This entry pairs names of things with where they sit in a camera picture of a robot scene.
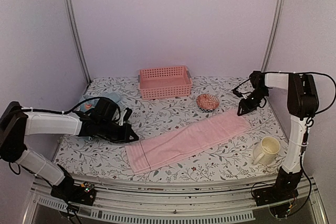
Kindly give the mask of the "pink towel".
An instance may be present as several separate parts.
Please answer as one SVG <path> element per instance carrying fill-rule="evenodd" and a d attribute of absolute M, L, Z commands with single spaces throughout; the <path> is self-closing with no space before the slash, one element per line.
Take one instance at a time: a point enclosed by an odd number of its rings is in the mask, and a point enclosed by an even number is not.
<path fill-rule="evenodd" d="M 248 121 L 229 110 L 161 135 L 127 145 L 125 151 L 135 175 L 179 162 L 227 142 L 250 128 Z"/>

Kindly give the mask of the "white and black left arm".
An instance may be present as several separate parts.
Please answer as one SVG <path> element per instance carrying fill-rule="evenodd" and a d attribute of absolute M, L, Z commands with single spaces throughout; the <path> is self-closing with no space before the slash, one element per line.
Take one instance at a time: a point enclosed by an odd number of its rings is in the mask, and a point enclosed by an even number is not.
<path fill-rule="evenodd" d="M 83 101 L 68 111 L 26 108 L 13 101 L 1 116 L 1 159 L 16 163 L 40 176 L 67 200 L 78 195 L 66 170 L 44 156 L 30 150 L 25 138 L 31 135 L 71 135 L 99 137 L 114 144 L 129 144 L 139 137 L 128 122 L 132 110 L 120 107 L 106 97 L 95 97 L 97 104 L 86 112 L 78 108 Z"/>

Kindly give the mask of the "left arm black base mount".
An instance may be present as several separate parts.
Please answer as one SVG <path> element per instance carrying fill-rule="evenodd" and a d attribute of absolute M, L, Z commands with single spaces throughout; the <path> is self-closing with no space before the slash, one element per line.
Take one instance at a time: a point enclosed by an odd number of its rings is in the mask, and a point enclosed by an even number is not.
<path fill-rule="evenodd" d="M 71 176 L 66 176 L 59 185 L 53 185 L 50 194 L 66 203 L 74 202 L 92 206 L 97 194 L 94 186 L 94 184 L 89 182 L 75 185 L 74 179 Z"/>

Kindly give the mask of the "right aluminium corner post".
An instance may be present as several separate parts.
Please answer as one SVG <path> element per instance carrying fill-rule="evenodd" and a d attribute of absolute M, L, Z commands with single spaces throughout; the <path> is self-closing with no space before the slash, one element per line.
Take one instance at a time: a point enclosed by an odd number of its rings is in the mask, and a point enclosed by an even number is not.
<path fill-rule="evenodd" d="M 276 0 L 275 11 L 273 15 L 272 24 L 271 24 L 271 30 L 270 30 L 268 42 L 266 44 L 266 50 L 265 50 L 264 58 L 263 58 L 262 65 L 261 65 L 262 72 L 265 72 L 268 69 L 268 66 L 271 60 L 271 55 L 272 55 L 272 51 L 273 51 L 275 41 L 276 41 L 276 36 L 277 36 L 277 31 L 278 31 L 278 27 L 280 23 L 284 1 L 285 0 Z"/>

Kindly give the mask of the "left aluminium corner post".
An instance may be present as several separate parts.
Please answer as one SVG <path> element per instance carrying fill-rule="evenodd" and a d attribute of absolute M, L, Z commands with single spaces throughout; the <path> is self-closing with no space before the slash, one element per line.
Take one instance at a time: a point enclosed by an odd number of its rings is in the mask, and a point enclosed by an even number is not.
<path fill-rule="evenodd" d="M 73 37 L 73 41 L 74 41 L 74 45 L 75 45 L 75 50 L 78 56 L 78 60 L 79 60 L 79 64 L 80 64 L 80 68 L 83 74 L 83 77 L 86 81 L 87 84 L 91 83 L 91 76 L 89 73 L 89 68 L 87 65 L 87 61 L 85 59 L 84 56 L 84 52 L 83 52 L 83 48 L 82 48 L 82 43 L 80 40 L 80 35 L 79 35 L 79 30 L 78 30 L 78 26 L 77 26 L 77 22 L 76 22 L 76 17 L 75 17 L 75 10 L 74 10 L 74 6 L 72 3 L 72 0 L 64 0 L 65 2 L 65 8 L 66 8 L 66 12 L 67 12 L 67 16 L 68 16 L 68 20 L 69 20 L 69 25 L 70 25 L 70 30 L 71 30 L 71 34 Z"/>

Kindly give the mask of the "red patterned bowl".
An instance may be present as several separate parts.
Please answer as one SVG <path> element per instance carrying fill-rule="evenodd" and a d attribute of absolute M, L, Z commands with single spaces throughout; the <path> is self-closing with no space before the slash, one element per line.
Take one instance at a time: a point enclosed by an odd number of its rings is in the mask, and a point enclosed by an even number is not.
<path fill-rule="evenodd" d="M 212 94 L 200 94 L 196 98 L 197 106 L 203 112 L 212 112 L 219 106 L 219 99 Z"/>

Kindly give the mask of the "aluminium corner post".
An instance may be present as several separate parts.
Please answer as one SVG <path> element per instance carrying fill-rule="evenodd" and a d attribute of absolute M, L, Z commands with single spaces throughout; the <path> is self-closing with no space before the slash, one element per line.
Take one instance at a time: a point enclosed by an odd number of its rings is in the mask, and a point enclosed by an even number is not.
<path fill-rule="evenodd" d="M 87 65 L 87 61 L 85 59 L 84 56 L 84 52 L 83 52 L 83 48 L 82 48 L 82 43 L 80 40 L 80 35 L 79 35 L 79 30 L 78 30 L 78 26 L 77 26 L 77 22 L 76 22 L 76 17 L 75 17 L 75 10 L 74 10 L 74 6 L 72 3 L 72 0 L 64 0 L 65 2 L 65 8 L 66 8 L 66 12 L 67 12 L 67 16 L 68 16 L 68 20 L 69 20 L 69 25 L 70 25 L 70 30 L 71 30 L 71 34 L 73 37 L 73 41 L 74 41 L 74 45 L 75 45 L 75 50 L 78 56 L 78 60 L 79 60 L 79 64 L 80 64 L 80 68 L 83 74 L 83 77 L 86 81 L 87 84 L 91 83 L 91 76 L 89 73 L 89 68 Z"/>
<path fill-rule="evenodd" d="M 275 41 L 276 41 L 276 36 L 277 36 L 277 31 L 278 31 L 278 27 L 280 23 L 284 1 L 285 0 L 276 0 L 275 11 L 273 15 L 272 24 L 271 24 L 271 30 L 270 30 L 268 42 L 266 44 L 266 50 L 265 50 L 264 58 L 263 58 L 262 65 L 261 65 L 262 72 L 265 72 L 268 69 L 268 66 L 271 60 L 271 55 L 272 55 L 272 51 L 273 51 Z"/>

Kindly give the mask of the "cream ceramic mug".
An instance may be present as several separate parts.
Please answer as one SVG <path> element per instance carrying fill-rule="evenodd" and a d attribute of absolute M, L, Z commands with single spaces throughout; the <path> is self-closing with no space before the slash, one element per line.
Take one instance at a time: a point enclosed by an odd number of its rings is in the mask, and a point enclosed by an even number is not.
<path fill-rule="evenodd" d="M 271 136 L 266 136 L 253 150 L 253 165 L 269 165 L 280 152 L 280 142 Z"/>

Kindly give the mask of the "aluminium front rail frame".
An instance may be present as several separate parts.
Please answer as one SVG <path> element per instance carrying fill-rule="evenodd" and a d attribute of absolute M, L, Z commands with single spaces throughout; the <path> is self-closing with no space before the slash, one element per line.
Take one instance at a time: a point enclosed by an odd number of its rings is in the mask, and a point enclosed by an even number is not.
<path fill-rule="evenodd" d="M 253 189 L 271 185 L 274 176 L 213 182 L 138 182 L 76 176 L 97 191 L 92 206 L 69 210 L 50 195 L 50 187 L 36 179 L 29 194 L 24 223 L 330 223 L 313 179 L 302 179 L 298 197 L 286 218 L 274 217 L 257 206 Z"/>

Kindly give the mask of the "pink perforated plastic basket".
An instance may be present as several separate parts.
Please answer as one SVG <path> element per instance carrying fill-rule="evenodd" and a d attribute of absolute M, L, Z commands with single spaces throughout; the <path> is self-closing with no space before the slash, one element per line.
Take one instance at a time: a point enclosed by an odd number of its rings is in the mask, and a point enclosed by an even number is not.
<path fill-rule="evenodd" d="M 141 69 L 138 83 L 143 100 L 189 96 L 193 85 L 186 66 Z"/>

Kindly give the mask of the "blue patterned towel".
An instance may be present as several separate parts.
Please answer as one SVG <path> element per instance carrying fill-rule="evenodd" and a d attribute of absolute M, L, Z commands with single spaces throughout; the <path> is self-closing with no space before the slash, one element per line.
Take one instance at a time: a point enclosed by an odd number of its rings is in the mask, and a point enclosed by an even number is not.
<path fill-rule="evenodd" d="M 89 94 L 84 94 L 81 98 L 80 101 L 89 99 L 89 98 L 93 98 L 93 97 L 105 97 L 105 98 L 109 98 L 112 101 L 114 101 L 115 103 L 118 103 L 121 101 L 121 96 L 115 92 L 113 93 L 107 93 L 107 92 L 103 92 L 99 95 L 89 95 Z M 82 112 L 86 112 L 89 109 L 93 108 L 96 104 L 98 103 L 98 99 L 95 100 L 90 100 L 90 101 L 86 101 L 85 103 L 81 104 L 79 107 L 79 110 Z"/>

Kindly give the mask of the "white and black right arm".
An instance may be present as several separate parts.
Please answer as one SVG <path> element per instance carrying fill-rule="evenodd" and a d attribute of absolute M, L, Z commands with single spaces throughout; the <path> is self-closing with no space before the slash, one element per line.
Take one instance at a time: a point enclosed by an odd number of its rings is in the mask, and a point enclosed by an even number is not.
<path fill-rule="evenodd" d="M 254 71 L 247 79 L 253 91 L 241 93 L 239 84 L 232 93 L 241 98 L 237 115 L 248 114 L 261 107 L 260 103 L 269 96 L 269 89 L 287 91 L 287 110 L 291 128 L 287 155 L 279 170 L 279 176 L 301 176 L 302 162 L 308 146 L 309 128 L 317 114 L 319 99 L 314 78 L 309 73 L 281 73 Z"/>

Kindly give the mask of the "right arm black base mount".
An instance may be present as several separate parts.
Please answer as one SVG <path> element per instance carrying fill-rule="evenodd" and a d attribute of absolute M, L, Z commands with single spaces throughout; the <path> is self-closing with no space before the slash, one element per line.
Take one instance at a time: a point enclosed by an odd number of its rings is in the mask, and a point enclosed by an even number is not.
<path fill-rule="evenodd" d="M 293 203 L 298 196 L 297 186 L 303 171 L 287 173 L 281 167 L 274 185 L 253 189 L 251 195 L 257 206 L 264 206 L 287 200 L 287 203 L 270 207 L 270 213 L 277 218 L 286 218 L 291 212 Z"/>

